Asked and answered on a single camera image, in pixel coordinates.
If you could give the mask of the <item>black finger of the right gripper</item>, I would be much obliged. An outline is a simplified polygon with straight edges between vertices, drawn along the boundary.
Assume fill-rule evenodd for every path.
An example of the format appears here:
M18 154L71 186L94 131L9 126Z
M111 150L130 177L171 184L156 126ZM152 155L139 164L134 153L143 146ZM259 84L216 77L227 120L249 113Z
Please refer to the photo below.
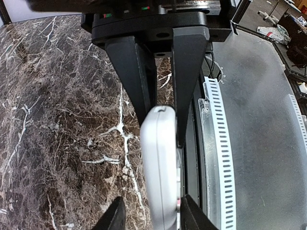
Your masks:
M157 104L157 69L154 55L134 36L109 39L105 51L141 125L149 111Z
M189 106L209 39L207 27L173 29L171 67L179 148L184 147L185 144Z

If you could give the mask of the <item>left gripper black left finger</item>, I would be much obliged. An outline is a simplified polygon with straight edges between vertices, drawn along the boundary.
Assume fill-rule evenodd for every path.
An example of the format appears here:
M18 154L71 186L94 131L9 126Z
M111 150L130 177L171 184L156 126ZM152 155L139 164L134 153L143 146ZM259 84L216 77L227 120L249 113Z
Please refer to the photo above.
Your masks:
M126 208L121 196L116 197L92 230L124 230Z

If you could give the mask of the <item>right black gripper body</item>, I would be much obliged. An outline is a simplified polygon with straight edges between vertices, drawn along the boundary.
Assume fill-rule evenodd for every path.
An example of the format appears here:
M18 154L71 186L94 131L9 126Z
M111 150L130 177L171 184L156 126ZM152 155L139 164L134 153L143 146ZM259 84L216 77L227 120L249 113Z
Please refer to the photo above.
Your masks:
M138 13L125 10L122 18L111 13L83 14L81 27L92 43L104 49L107 40L134 36L156 57L171 54L175 28L204 27L209 42L224 42L232 32L231 19L238 0L161 0L157 8L145 5Z

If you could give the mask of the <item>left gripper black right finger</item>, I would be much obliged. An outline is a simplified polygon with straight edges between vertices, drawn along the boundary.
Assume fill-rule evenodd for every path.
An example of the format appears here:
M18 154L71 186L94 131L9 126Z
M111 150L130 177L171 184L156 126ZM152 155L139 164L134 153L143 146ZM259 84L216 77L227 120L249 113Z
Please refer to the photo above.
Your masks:
M190 195L181 197L180 225L182 230L217 230Z

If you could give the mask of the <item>white remote control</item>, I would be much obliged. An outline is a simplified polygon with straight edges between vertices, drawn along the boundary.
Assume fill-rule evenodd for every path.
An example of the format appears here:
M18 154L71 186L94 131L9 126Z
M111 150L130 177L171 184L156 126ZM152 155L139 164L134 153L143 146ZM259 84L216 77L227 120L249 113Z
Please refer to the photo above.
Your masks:
M177 228L176 113L166 105L148 113L140 130L143 172L155 230Z

